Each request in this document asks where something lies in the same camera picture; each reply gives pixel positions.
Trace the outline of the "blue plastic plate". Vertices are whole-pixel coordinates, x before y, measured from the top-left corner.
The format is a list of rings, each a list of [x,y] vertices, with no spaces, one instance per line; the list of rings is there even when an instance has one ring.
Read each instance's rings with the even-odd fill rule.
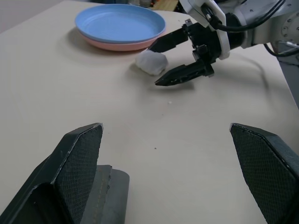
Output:
[[[139,6],[105,4],[78,13],[77,29],[86,37],[106,43],[137,43],[153,39],[166,30],[158,13]]]

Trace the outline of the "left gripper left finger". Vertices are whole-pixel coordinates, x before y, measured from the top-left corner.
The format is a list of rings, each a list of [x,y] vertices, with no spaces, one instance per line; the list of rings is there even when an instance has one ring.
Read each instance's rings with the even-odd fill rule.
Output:
[[[0,215],[0,224],[80,224],[97,170],[101,123],[63,136]]]

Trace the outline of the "grey glasses case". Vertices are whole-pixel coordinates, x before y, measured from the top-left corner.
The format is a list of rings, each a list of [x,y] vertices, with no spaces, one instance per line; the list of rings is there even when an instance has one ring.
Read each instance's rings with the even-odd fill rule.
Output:
[[[125,224],[130,177],[98,165],[80,224]]]

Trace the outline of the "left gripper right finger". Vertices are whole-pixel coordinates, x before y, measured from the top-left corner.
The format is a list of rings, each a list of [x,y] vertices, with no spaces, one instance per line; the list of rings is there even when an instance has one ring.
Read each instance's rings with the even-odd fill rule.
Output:
[[[244,180],[268,224],[299,224],[299,156],[260,128],[230,127]]]

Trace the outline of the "pink plastic plate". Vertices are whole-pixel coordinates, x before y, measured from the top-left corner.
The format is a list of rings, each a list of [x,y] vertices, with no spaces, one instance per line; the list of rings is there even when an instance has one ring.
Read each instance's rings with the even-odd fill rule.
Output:
[[[91,38],[84,36],[81,32],[79,32],[80,36],[90,45],[97,47],[99,49],[108,50],[108,51],[116,51],[116,52],[126,52],[126,51],[138,51],[148,48],[157,38],[162,37],[165,34],[165,31],[157,37],[149,39],[143,42],[137,43],[105,43],[96,40],[92,40]]]

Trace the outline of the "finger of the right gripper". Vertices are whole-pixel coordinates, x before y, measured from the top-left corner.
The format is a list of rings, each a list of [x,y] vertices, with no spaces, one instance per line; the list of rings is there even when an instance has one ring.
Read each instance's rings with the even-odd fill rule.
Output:
[[[156,82],[157,86],[174,86],[189,82],[197,77],[206,76],[207,68],[202,62],[194,62],[189,65],[180,65],[167,71]]]
[[[177,29],[171,33],[168,33],[164,36],[157,38],[149,47],[148,50],[164,53],[173,48],[176,48],[177,45],[180,45],[188,41],[188,31],[186,27]]]

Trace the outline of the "white crumpled paper ball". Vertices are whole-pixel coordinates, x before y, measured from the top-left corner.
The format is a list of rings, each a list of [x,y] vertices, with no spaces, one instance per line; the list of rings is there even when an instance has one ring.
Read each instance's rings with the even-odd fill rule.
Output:
[[[168,66],[168,60],[162,53],[145,50],[135,59],[135,65],[151,76],[159,76]]]

